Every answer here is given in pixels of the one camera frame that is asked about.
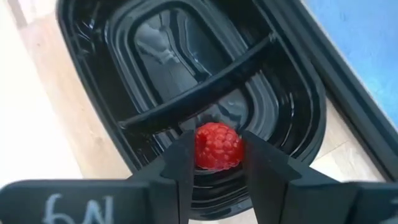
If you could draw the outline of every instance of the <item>white surface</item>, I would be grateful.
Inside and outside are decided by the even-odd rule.
[[[21,179],[81,178],[4,1],[0,38],[0,187]]]

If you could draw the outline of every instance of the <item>raspberry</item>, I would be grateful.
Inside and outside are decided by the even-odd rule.
[[[235,130],[221,123],[206,123],[195,136],[195,162],[209,170],[226,170],[243,160],[243,142]]]

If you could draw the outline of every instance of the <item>blue surface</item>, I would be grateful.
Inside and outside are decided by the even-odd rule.
[[[304,0],[398,127],[398,0]]]

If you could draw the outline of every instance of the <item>black plastic container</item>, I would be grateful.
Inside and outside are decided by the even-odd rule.
[[[59,2],[58,19],[86,92],[133,172],[209,121],[314,160],[325,132],[322,83],[253,2],[71,0]],[[251,208],[241,166],[197,169],[194,185],[191,218]]]

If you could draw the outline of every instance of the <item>wooden floor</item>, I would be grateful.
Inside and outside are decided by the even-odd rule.
[[[54,143],[45,145],[44,141],[32,141],[29,148],[31,157],[21,161],[17,157],[7,158],[8,150],[15,152],[18,151],[18,148],[2,146],[0,148],[0,170],[8,170],[8,176],[12,176],[14,172],[17,172],[14,170],[17,167],[30,169],[30,167],[26,167],[25,160],[27,159],[35,161],[34,163],[30,161],[31,164],[49,164],[46,161],[51,160],[51,167],[48,169],[62,170],[64,174],[61,172],[60,177],[68,176],[65,173],[71,170],[69,176],[76,178],[79,175],[84,178],[125,178],[131,173],[101,125],[76,75],[58,29],[54,9],[55,0],[0,0],[0,34],[2,38],[4,35],[9,36],[10,41],[7,45],[10,51],[15,46],[19,46],[21,54],[26,55],[26,58],[22,60],[18,56],[10,57],[9,52],[0,51],[2,61],[4,61],[4,57],[9,65],[26,68],[23,70],[8,66],[8,70],[0,71],[0,87],[3,87],[2,84],[9,87],[9,91],[0,90],[0,99],[18,101],[22,105],[32,105],[36,102],[32,102],[29,96],[42,93],[38,97],[46,102],[45,106],[38,104],[33,106],[52,115],[31,119],[51,125],[41,127],[38,123],[34,128],[27,129],[30,130],[29,133],[24,134],[36,136],[53,133],[49,138],[52,138]],[[37,85],[26,88],[20,86],[19,82],[11,82],[9,77],[17,75],[17,72],[34,78]],[[24,85],[30,85],[29,80],[24,81]],[[327,101],[327,108],[325,140],[312,167],[340,181],[383,181],[380,173],[330,101]],[[18,119],[25,113],[26,111],[10,113],[15,114],[16,117],[10,118],[12,122],[9,122],[9,125],[14,127],[23,125],[18,123]],[[37,172],[39,171],[43,172],[40,177],[54,178],[56,176],[53,172],[48,175],[46,173],[48,171],[45,169]],[[17,177],[8,178],[3,182],[18,178],[30,178],[30,176],[27,174],[17,175]],[[255,223],[255,218],[250,210],[218,222],[225,224]]]

